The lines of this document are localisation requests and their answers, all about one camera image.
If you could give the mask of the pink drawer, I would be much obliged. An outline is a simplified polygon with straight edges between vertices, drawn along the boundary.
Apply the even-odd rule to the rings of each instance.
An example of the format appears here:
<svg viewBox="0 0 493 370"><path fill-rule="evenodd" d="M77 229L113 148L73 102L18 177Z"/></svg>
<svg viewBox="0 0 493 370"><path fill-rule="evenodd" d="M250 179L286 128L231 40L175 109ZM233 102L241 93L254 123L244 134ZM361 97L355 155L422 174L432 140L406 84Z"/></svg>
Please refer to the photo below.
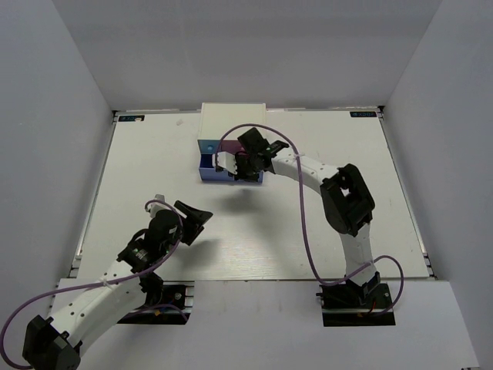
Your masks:
<svg viewBox="0 0 493 370"><path fill-rule="evenodd" d="M235 154L243 149L238 140L223 140L220 144L220 152L228 152Z"/></svg>

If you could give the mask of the purple-blue wide drawer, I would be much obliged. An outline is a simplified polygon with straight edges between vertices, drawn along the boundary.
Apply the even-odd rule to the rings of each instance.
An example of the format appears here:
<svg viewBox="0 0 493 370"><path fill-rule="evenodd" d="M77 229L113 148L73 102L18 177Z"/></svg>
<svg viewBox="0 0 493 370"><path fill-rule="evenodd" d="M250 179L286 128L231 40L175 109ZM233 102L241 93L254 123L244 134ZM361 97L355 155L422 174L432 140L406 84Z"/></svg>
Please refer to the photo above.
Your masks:
<svg viewBox="0 0 493 370"><path fill-rule="evenodd" d="M207 153L202 154L200 157L199 173L201 180L208 183L245 183L249 185L261 185L263 183L263 173L259 175L256 181L252 182L247 180L235 180L226 170L217 172L213 167L213 155Z"/></svg>

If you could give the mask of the light blue small drawer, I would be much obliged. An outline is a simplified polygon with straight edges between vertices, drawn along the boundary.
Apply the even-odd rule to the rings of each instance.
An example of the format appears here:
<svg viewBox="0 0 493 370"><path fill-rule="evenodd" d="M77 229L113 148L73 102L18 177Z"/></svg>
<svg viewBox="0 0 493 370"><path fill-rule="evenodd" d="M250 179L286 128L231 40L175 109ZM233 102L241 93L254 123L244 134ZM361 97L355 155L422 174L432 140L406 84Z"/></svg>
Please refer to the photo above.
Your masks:
<svg viewBox="0 0 493 370"><path fill-rule="evenodd" d="M197 140L201 154L215 153L220 145L219 140Z"/></svg>

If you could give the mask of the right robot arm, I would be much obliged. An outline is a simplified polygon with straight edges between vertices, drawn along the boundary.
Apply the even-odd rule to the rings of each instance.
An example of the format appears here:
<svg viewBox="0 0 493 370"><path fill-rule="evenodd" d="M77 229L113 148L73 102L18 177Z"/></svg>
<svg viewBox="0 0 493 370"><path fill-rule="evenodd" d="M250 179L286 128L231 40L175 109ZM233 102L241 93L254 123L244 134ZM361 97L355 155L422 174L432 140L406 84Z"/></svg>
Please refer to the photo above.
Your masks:
<svg viewBox="0 0 493 370"><path fill-rule="evenodd" d="M237 180L255 180L270 172L299 184L301 220L306 220L304 188L320 195L329 225L339 233L346 262L349 301L366 307L376 297L380 274L373 263L370 226L375 202L359 169L348 164L331 166L304 156L288 140L268 142L257 125L238 137L243 153L219 153L216 164Z"/></svg>

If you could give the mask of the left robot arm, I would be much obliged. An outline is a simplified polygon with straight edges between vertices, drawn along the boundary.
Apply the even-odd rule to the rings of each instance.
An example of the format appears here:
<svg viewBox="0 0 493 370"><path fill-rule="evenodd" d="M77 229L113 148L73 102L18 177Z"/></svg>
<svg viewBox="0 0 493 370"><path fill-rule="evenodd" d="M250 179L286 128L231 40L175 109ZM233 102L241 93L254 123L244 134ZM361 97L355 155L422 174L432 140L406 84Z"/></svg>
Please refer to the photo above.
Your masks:
<svg viewBox="0 0 493 370"><path fill-rule="evenodd" d="M33 369L76 369L85 351L125 316L174 304L173 293L155 270L179 244L191 245L213 216L176 201L146 203L149 225L137 231L94 288L47 318L27 325L22 357Z"/></svg>

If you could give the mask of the white drawer cabinet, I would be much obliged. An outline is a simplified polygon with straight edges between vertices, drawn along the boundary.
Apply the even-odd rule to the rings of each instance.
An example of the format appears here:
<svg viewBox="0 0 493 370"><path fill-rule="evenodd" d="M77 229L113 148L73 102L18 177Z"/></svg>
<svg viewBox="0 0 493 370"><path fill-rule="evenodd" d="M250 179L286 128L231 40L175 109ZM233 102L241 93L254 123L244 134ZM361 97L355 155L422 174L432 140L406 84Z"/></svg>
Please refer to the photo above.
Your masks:
<svg viewBox="0 0 493 370"><path fill-rule="evenodd" d="M202 103L197 140L219 140L229 129L244 123L264 124L265 103Z"/></svg>

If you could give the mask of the right blue corner label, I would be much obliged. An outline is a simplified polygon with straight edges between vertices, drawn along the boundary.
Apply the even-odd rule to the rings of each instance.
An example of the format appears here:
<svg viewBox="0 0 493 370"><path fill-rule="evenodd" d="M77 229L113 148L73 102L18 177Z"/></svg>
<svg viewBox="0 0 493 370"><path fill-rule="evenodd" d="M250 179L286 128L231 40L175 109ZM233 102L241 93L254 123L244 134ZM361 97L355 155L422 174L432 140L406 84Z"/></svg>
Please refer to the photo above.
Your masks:
<svg viewBox="0 0 493 370"><path fill-rule="evenodd" d="M373 118L377 117L375 111L350 111L350 116L353 118Z"/></svg>

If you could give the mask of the blue corner label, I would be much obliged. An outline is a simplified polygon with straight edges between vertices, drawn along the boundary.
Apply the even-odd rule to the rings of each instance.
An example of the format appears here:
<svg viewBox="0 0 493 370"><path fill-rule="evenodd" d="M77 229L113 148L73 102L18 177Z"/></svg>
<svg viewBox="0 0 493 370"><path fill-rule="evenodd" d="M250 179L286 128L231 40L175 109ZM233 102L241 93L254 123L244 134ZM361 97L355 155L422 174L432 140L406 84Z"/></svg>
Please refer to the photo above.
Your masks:
<svg viewBox="0 0 493 370"><path fill-rule="evenodd" d="M118 117L119 122L142 122L144 119L144 115L125 115Z"/></svg>
<svg viewBox="0 0 493 370"><path fill-rule="evenodd" d="M377 117L375 111L350 111L350 116L353 118L373 118Z"/></svg>

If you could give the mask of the left blue corner label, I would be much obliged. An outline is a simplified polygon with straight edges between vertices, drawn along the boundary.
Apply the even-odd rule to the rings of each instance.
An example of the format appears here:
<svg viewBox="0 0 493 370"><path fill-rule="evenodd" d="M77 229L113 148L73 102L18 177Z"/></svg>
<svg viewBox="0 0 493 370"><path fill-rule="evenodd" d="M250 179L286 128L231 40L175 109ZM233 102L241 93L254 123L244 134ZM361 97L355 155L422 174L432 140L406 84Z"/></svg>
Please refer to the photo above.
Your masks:
<svg viewBox="0 0 493 370"><path fill-rule="evenodd" d="M119 122L142 122L144 119L144 115L125 115L118 117Z"/></svg>

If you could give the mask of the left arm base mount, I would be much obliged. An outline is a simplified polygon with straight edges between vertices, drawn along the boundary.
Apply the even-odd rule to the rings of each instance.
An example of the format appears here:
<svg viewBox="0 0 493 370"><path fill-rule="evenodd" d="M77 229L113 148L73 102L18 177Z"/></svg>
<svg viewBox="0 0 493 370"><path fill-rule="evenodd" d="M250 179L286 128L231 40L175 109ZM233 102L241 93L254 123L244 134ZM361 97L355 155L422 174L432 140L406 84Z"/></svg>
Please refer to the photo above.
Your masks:
<svg viewBox="0 0 493 370"><path fill-rule="evenodd" d="M185 325L191 315L194 299L193 282L167 283L158 298L128 313L121 325Z"/></svg>

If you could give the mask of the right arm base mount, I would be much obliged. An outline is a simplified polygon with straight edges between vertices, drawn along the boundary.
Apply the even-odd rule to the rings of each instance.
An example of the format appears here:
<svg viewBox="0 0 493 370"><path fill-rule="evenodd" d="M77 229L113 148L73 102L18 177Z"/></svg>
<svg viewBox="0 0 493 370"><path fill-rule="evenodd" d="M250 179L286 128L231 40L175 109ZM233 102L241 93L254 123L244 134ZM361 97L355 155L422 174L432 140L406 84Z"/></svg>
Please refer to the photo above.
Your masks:
<svg viewBox="0 0 493 370"><path fill-rule="evenodd" d="M392 303L388 284L380 283L363 302L344 284L333 287L320 286L317 298L321 304L324 327L396 325L392 309L382 314Z"/></svg>

